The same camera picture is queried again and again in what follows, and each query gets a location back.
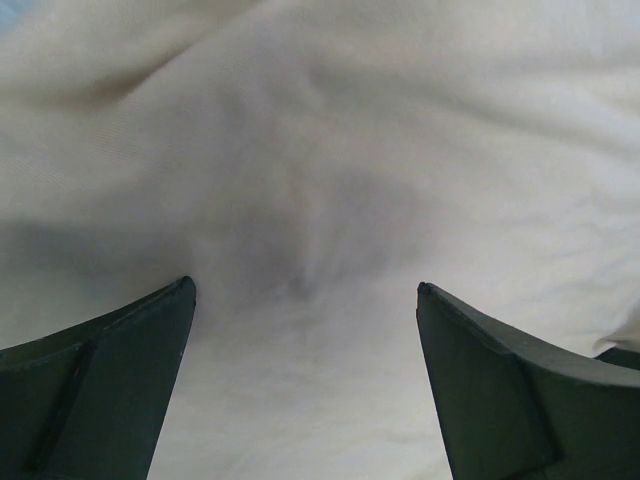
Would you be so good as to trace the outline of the beige t shirt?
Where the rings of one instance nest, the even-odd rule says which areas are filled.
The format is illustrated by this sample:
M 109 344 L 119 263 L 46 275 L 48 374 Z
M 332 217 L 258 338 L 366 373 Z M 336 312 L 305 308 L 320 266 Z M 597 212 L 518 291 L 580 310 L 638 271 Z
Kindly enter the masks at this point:
M 1 342 L 198 287 L 155 479 L 445 479 L 420 282 L 639 345 L 635 1 L 36 1 Z

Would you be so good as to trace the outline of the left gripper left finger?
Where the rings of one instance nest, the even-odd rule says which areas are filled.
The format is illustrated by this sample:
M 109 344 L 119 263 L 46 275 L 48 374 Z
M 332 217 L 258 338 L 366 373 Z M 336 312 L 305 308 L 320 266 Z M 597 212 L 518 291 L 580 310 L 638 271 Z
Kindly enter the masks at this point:
M 1 352 L 4 479 L 144 479 L 196 306 L 189 277 Z

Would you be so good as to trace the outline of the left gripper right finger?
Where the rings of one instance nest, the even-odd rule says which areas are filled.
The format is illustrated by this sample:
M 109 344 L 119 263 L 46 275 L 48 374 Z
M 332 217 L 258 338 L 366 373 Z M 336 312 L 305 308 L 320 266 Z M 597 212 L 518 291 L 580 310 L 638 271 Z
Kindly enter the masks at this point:
M 454 479 L 638 478 L 636 352 L 585 357 L 428 283 L 416 318 Z

